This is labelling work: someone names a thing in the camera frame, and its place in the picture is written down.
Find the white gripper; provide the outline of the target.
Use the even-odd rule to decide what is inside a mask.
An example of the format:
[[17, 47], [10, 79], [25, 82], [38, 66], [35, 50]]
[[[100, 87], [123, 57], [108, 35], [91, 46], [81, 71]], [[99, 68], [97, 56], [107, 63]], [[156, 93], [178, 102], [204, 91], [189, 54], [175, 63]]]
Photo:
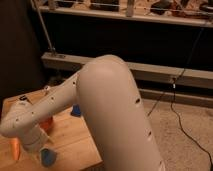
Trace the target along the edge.
[[25, 151], [39, 152], [48, 141], [47, 133], [41, 128], [33, 128], [20, 137], [20, 142]]

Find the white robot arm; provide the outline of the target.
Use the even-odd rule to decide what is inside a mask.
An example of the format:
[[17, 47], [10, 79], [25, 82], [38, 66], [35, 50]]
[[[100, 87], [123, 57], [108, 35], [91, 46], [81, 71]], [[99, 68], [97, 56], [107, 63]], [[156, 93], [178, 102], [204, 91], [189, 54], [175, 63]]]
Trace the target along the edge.
[[15, 103], [0, 120], [0, 135], [38, 151], [47, 141], [39, 123], [73, 105], [80, 108], [106, 171], [166, 171], [133, 75], [114, 55], [90, 60], [34, 104]]

